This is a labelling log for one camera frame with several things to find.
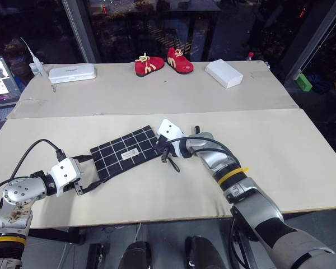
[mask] white table surface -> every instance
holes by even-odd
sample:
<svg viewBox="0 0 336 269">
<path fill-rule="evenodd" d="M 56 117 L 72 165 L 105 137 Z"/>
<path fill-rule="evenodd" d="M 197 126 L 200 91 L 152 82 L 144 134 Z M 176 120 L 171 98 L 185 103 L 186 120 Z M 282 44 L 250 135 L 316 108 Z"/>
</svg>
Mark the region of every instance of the white table surface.
<svg viewBox="0 0 336 269">
<path fill-rule="evenodd" d="M 122 115 L 9 119 L 0 131 L 0 182 L 36 140 L 47 138 L 68 156 L 168 118 L 190 133 L 212 132 L 228 146 L 248 176 L 283 212 L 336 207 L 336 154 L 301 109 L 269 109 L 170 115 Z M 32 228 L 118 224 L 230 216 L 230 205 L 199 158 L 175 159 L 181 173 L 160 158 L 118 175 L 94 191 L 74 190 L 33 206 Z M 44 143 L 32 150 L 18 175 L 47 171 L 55 153 Z M 92 161 L 83 166 L 84 187 L 97 179 Z"/>
<path fill-rule="evenodd" d="M 207 62 L 193 64 L 187 75 L 165 65 L 145 77 L 136 76 L 134 63 L 96 64 L 95 79 L 56 84 L 56 92 L 48 80 L 36 76 L 9 118 L 298 108 L 262 61 L 229 62 L 244 75 L 240 85 L 229 89 L 204 70 Z"/>
</svg>

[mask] black grid mat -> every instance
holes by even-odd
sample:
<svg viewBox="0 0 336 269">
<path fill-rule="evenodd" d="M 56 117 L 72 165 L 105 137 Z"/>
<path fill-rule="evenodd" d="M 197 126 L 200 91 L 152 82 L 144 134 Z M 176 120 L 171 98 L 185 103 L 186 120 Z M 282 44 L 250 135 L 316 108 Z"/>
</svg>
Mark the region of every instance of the black grid mat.
<svg viewBox="0 0 336 269">
<path fill-rule="evenodd" d="M 91 149 L 100 180 L 108 180 L 138 164 L 144 163 L 155 157 L 158 152 L 152 147 L 157 138 L 151 126 L 145 126 L 126 136 L 117 138 L 98 147 Z M 136 149 L 139 154 L 126 160 L 122 153 Z"/>
</svg>

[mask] white cable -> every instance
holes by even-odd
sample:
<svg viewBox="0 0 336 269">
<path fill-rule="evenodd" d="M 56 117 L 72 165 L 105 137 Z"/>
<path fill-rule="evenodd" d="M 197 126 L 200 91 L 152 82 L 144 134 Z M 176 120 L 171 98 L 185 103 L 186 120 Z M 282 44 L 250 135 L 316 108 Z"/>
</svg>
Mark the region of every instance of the white cable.
<svg viewBox="0 0 336 269">
<path fill-rule="evenodd" d="M 57 269 L 61 269 L 61 267 L 62 267 L 62 262 L 63 262 L 63 259 L 65 257 L 66 248 L 67 248 L 67 243 L 65 243 L 65 246 L 63 248 L 63 252 L 62 252 L 62 255 L 61 255 L 61 259 L 60 259 L 60 261 L 57 265 Z"/>
<path fill-rule="evenodd" d="M 137 232 L 136 232 L 136 235 L 135 235 L 135 237 L 134 237 L 134 241 L 135 241 L 135 242 L 137 241 L 137 236 L 138 236 L 139 230 L 141 229 L 141 225 L 142 225 L 142 223 L 140 222 L 140 223 L 139 223 L 139 226 L 138 226 L 138 229 L 137 229 Z"/>
<path fill-rule="evenodd" d="M 33 52 L 31 51 L 29 45 L 26 43 L 26 41 L 24 41 L 24 39 L 22 37 L 20 37 L 22 39 L 22 41 L 25 43 L 25 45 L 27 46 L 31 56 L 32 56 L 32 61 L 35 63 L 37 69 L 39 70 L 39 72 L 41 73 L 41 75 L 43 77 L 48 78 L 48 75 L 43 67 L 43 65 L 41 64 L 40 60 L 33 54 Z"/>
<path fill-rule="evenodd" d="M 61 255 L 61 258 L 60 258 L 60 261 L 59 261 L 59 263 L 58 263 L 58 265 L 57 265 L 57 269 L 61 269 L 61 267 L 63 266 L 63 264 L 64 264 L 64 262 L 65 262 L 65 260 L 66 260 L 66 257 L 67 257 L 67 255 L 68 255 L 68 253 L 69 253 L 69 251 L 70 251 L 70 249 L 67 251 L 67 253 L 65 254 L 65 252 L 66 252 L 66 249 L 67 249 L 67 243 L 65 243 L 65 246 L 64 246 L 64 248 L 63 248 L 63 251 L 62 251 L 62 255 Z"/>
</svg>

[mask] shoelace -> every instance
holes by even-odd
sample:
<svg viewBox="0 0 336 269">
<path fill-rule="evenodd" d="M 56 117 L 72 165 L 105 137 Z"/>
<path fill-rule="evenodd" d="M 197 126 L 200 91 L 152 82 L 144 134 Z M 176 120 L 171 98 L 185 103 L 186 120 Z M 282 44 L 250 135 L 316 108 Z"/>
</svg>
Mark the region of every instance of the shoelace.
<svg viewBox="0 0 336 269">
<path fill-rule="evenodd" d="M 142 63 L 144 63 L 144 62 L 146 62 L 149 59 L 150 59 L 150 57 L 147 56 L 146 53 L 144 53 L 144 55 L 138 57 L 138 60 L 136 60 L 136 62 L 142 62 Z"/>
<path fill-rule="evenodd" d="M 179 57 L 179 56 L 183 55 L 183 52 L 181 52 L 180 49 L 176 49 L 174 55 L 176 55 L 177 57 Z"/>
</svg>

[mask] white label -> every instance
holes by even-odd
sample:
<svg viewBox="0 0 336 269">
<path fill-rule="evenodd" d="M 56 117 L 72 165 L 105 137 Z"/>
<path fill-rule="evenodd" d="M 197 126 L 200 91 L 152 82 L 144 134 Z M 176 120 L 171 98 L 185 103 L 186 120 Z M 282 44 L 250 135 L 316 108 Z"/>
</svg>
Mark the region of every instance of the white label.
<svg viewBox="0 0 336 269">
<path fill-rule="evenodd" d="M 129 159 L 133 156 L 136 156 L 139 154 L 139 151 L 137 149 L 132 149 L 130 151 L 124 152 L 121 154 L 121 157 L 123 160 Z"/>
</svg>

